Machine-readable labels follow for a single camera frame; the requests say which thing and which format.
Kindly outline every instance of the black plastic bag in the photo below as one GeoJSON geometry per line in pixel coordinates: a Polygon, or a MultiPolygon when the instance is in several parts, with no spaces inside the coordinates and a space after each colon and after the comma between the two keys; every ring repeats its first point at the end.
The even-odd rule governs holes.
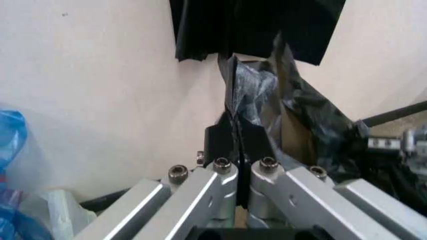
{"type": "Polygon", "coordinates": [[[169,0],[177,59],[268,58],[280,31],[295,59],[319,65],[345,0],[169,0]]]}

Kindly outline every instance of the bolt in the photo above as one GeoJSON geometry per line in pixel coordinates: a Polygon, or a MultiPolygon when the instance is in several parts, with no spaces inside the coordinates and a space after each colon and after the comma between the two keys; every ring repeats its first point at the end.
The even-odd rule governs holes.
{"type": "Polygon", "coordinates": [[[184,165],[175,165],[167,173],[169,181],[173,184],[182,184],[189,176],[189,171],[184,165]]]}
{"type": "Polygon", "coordinates": [[[259,161],[259,167],[264,173],[273,173],[278,166],[278,161],[270,156],[266,156],[259,161]]]}
{"type": "Polygon", "coordinates": [[[213,170],[219,174],[228,174],[231,171],[232,163],[225,157],[219,157],[213,161],[213,170]]]}
{"type": "Polygon", "coordinates": [[[311,166],[308,170],[322,181],[328,176],[328,172],[321,166],[311,166]]]}
{"type": "Polygon", "coordinates": [[[205,163],[205,152],[197,151],[196,162],[198,165],[203,165],[205,163]]]}

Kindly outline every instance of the silver metal frame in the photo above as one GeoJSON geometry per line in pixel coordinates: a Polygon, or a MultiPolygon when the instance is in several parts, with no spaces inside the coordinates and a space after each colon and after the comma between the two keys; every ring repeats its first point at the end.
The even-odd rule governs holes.
{"type": "Polygon", "coordinates": [[[142,179],[75,239],[131,239],[170,195],[169,188],[159,182],[142,179]]]}
{"type": "Polygon", "coordinates": [[[296,228],[319,226],[335,239],[398,239],[304,167],[266,173],[257,161],[250,179],[296,228]]]}
{"type": "Polygon", "coordinates": [[[133,239],[185,239],[207,225],[223,198],[218,174],[198,167],[133,239]]]}
{"type": "Polygon", "coordinates": [[[357,179],[334,189],[399,238],[427,239],[427,218],[369,182],[357,179]]]}

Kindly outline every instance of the black plastic sheet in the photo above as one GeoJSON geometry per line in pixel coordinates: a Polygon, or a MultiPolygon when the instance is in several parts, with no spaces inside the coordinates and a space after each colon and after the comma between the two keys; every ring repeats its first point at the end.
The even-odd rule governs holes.
{"type": "Polygon", "coordinates": [[[211,53],[268,58],[282,32],[295,59],[319,65],[345,0],[169,0],[177,59],[211,53]]]}
{"type": "Polygon", "coordinates": [[[315,162],[329,173],[355,172],[354,163],[341,150],[368,134],[362,122],[352,122],[298,73],[292,52],[281,34],[266,61],[240,62],[235,56],[220,55],[218,65],[225,80],[225,106],[232,118],[244,117],[263,126],[276,158],[285,169],[303,165],[285,153],[281,146],[285,114],[292,114],[311,135],[315,162]]]}

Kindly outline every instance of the white wall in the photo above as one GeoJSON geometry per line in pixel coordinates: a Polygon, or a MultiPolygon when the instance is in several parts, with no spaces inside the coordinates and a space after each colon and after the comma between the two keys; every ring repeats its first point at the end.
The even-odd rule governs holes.
{"type": "MultiPolygon", "coordinates": [[[[354,120],[426,100],[426,12],[348,0],[321,66],[300,72],[354,120]]],[[[0,0],[0,108],[30,131],[12,187],[86,200],[194,165],[224,84],[215,55],[174,59],[170,16],[168,0],[0,0]]]]}
{"type": "Polygon", "coordinates": [[[426,101],[426,13],[426,0],[347,0],[320,66],[298,69],[353,120],[426,101]]]}

